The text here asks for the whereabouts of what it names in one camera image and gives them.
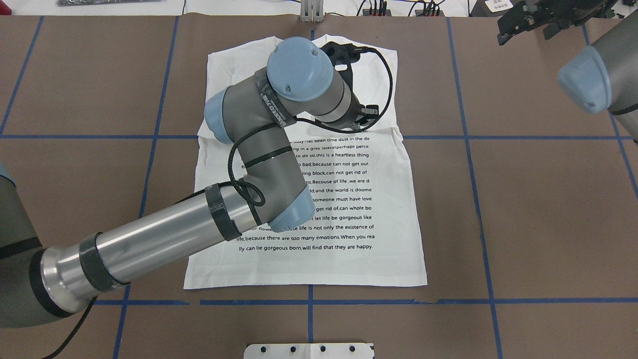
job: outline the black cable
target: black cable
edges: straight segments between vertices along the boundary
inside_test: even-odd
[[[191,199],[191,198],[193,198],[193,197],[195,197],[195,196],[197,196],[197,195],[200,195],[200,194],[202,194],[202,193],[204,193],[204,192],[205,192],[205,190],[199,190],[199,191],[195,192],[194,194],[190,194],[190,195],[188,195],[188,196],[186,196],[186,197],[184,197],[184,198],[180,199],[179,201],[175,202],[175,204],[177,204],[177,203],[182,203],[182,202],[184,202],[185,200],[187,200],[187,199]]]
[[[370,124],[368,124],[365,127],[362,127],[358,130],[352,130],[352,131],[345,131],[345,130],[338,130],[337,128],[332,128],[332,127],[328,127],[326,125],[324,125],[323,123],[319,122],[319,121],[312,121],[310,119],[305,119],[305,118],[297,118],[297,121],[300,122],[305,122],[305,123],[309,123],[310,125],[314,125],[317,127],[320,127],[324,130],[328,130],[331,132],[337,132],[338,134],[358,134],[360,132],[366,131],[369,128],[371,128],[372,126],[374,126],[377,122],[379,122],[379,120],[381,119],[381,117],[383,117],[383,115],[385,114],[385,112],[388,110],[388,108],[390,107],[390,100],[392,99],[392,89],[393,89],[393,85],[392,85],[392,71],[390,70],[390,65],[388,65],[388,62],[385,60],[385,58],[383,57],[383,55],[381,55],[381,52],[379,52],[379,50],[375,49],[374,47],[360,47],[360,49],[362,49],[363,51],[361,51],[361,53],[365,53],[365,52],[374,52],[380,59],[381,62],[383,63],[383,65],[385,66],[385,70],[388,71],[388,79],[390,80],[390,87],[388,89],[388,100],[385,102],[385,107],[383,108],[383,110],[379,113],[379,116],[377,116],[377,118],[375,118],[372,122],[370,122]]]
[[[415,1],[415,2],[412,4],[412,7],[410,8],[410,11],[408,11],[408,17],[409,17],[410,15],[412,15],[412,10],[414,10],[414,7],[415,7],[417,4],[419,4],[419,3],[423,4],[423,6],[424,6],[424,8],[425,8],[425,5],[426,5],[426,2],[425,2],[425,1],[423,1],[423,0]]]
[[[69,334],[69,336],[66,338],[66,340],[62,343],[62,345],[60,345],[60,347],[54,351],[53,353],[45,356],[42,359],[53,359],[55,357],[57,357],[60,353],[62,353],[62,350],[64,350],[66,348],[66,346],[69,344],[69,342],[71,342],[71,339],[73,339],[73,337],[75,336],[75,334],[78,332],[78,330],[80,330],[80,327],[82,326],[82,323],[84,323],[84,320],[86,319],[86,317],[89,315],[89,312],[91,311],[91,308],[93,308],[93,304],[95,304],[95,301],[98,299],[98,297],[94,296],[91,301],[89,302],[89,305],[86,307],[86,309],[84,310],[84,314],[82,314],[82,317],[80,318],[80,320],[78,321],[78,323],[75,325],[75,328],[73,328],[73,330],[71,331],[71,333]]]
[[[432,8],[432,4],[434,4],[432,1],[430,1],[427,4],[427,6],[423,4],[423,10],[421,10],[421,15],[419,16],[428,16],[430,14],[430,9]]]
[[[235,190],[237,191],[237,193],[240,196],[242,196],[242,198],[245,199],[246,202],[256,207],[263,206],[266,203],[266,198],[263,196],[263,192],[260,191],[259,188],[257,188],[257,186],[255,186],[254,184],[250,182],[246,182],[246,181],[237,181],[235,179],[235,174],[233,173],[233,157],[235,156],[235,151],[237,151],[237,148],[239,147],[240,144],[242,144],[242,142],[254,136],[255,134],[258,134],[261,131],[266,131],[273,127],[277,127],[277,124],[275,122],[269,123],[264,126],[259,126],[257,128],[254,128],[252,131],[248,132],[247,134],[243,135],[239,140],[235,141],[232,148],[230,148],[230,153],[228,154],[228,177],[230,178],[230,181],[219,184],[220,187],[233,186]],[[252,199],[250,197],[250,194],[248,193],[247,190],[244,189],[244,187],[250,188],[253,191],[255,191],[255,193],[257,194],[257,197],[259,197],[260,200],[256,201]]]
[[[359,5],[359,10],[357,10],[357,14],[355,16],[359,16],[359,14],[361,13],[361,9],[363,8],[363,4],[366,3],[367,0],[363,0],[361,1],[361,5]]]

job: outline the black tape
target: black tape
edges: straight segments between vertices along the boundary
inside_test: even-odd
[[[625,109],[622,109],[622,110],[613,111],[613,112],[610,111],[610,113],[612,115],[614,115],[614,116],[618,116],[618,115],[628,114],[629,112],[633,112],[633,111],[636,111],[636,110],[638,110],[638,103],[635,103],[635,104],[633,104],[633,105],[631,105],[631,106],[629,106],[629,107],[627,107]]]
[[[38,239],[38,237],[32,237],[5,245],[0,248],[0,261],[38,247],[42,247],[42,243],[40,243],[40,239]]]
[[[276,149],[276,150],[274,150],[272,152],[268,152],[265,155],[261,155],[261,156],[259,156],[257,158],[253,158],[252,160],[246,162],[244,164],[244,166],[246,168],[249,168],[249,167],[252,167],[252,166],[254,166],[256,164],[262,163],[263,161],[270,160],[272,157],[279,156],[280,154],[286,153],[286,152],[289,152],[289,151],[292,151],[292,147],[290,147],[290,146],[282,147],[282,148]]]
[[[128,283],[118,281],[108,272],[95,243],[99,235],[101,233],[97,233],[80,242],[80,266],[86,280],[89,281],[93,288],[104,293],[127,286]]]
[[[259,99],[262,101],[264,108],[266,108],[266,112],[271,115],[271,118],[281,128],[297,123],[294,116],[286,111],[286,108],[283,107],[283,104],[277,98],[270,82],[268,82],[265,68],[255,72],[255,86],[257,87],[257,92],[259,92]]]
[[[51,315],[58,318],[66,318],[73,315],[66,310],[57,306],[57,304],[48,295],[47,289],[44,288],[44,282],[42,282],[42,274],[40,271],[40,261],[42,260],[42,254],[44,250],[40,250],[31,258],[31,264],[29,265],[29,281],[31,282],[31,290],[35,295],[40,305]]]
[[[332,122],[324,123],[324,125],[332,128],[337,128],[338,130],[349,128],[350,126],[355,124],[355,119],[360,118],[361,114],[361,104],[355,96],[355,93],[351,91],[350,106],[346,110],[346,113]]]
[[[208,186],[206,191],[206,202],[208,202],[208,209],[211,211],[212,219],[219,229],[219,233],[224,237],[226,241],[232,241],[235,238],[241,236],[241,233],[235,225],[235,221],[230,219],[224,198],[221,197],[221,191],[219,185],[214,184]]]

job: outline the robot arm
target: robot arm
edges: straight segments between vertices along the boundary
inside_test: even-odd
[[[564,92],[582,109],[607,109],[638,140],[638,12],[587,46],[558,73]]]
[[[520,1],[498,19],[498,44],[504,45],[514,35],[543,29],[545,40],[571,25],[580,26],[592,17],[607,17],[618,0],[535,0]]]
[[[234,144],[230,181],[149,216],[68,248],[42,249],[15,184],[0,165],[0,327],[48,323],[82,310],[92,297],[268,223],[287,231],[315,214],[315,206],[283,127],[308,112],[313,124],[335,132],[367,130],[383,115],[352,93],[350,63],[375,50],[352,44],[317,48],[307,39],[279,44],[268,65],[226,88],[205,106],[217,139]],[[334,65],[346,64],[337,72]],[[232,175],[239,150],[247,176]]]

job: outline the metal bracket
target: metal bracket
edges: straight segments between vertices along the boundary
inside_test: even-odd
[[[301,22],[323,22],[323,0],[301,0]]]
[[[375,346],[368,343],[252,344],[244,359],[374,359]]]

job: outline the blue joint cap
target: blue joint cap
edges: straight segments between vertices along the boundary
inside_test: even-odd
[[[294,201],[268,225],[274,232],[285,232],[306,223],[315,215],[315,202],[306,185]]]
[[[293,37],[283,40],[268,57],[266,74],[277,94],[303,102],[328,90],[334,68],[328,55],[314,43]]]
[[[0,176],[8,179],[9,181],[11,181],[11,183],[13,183],[13,185],[15,186],[15,182],[13,181],[13,179],[9,176],[9,171],[6,170],[6,167],[2,164],[2,162],[0,162]]]
[[[208,128],[213,132],[219,142],[223,144],[233,144],[228,133],[226,133],[222,111],[226,90],[228,90],[228,88],[225,88],[210,100],[206,101],[206,105],[204,106],[204,119],[206,120],[206,125],[208,125]]]
[[[590,114],[611,106],[609,73],[592,46],[587,46],[558,72],[558,83],[567,96]]]

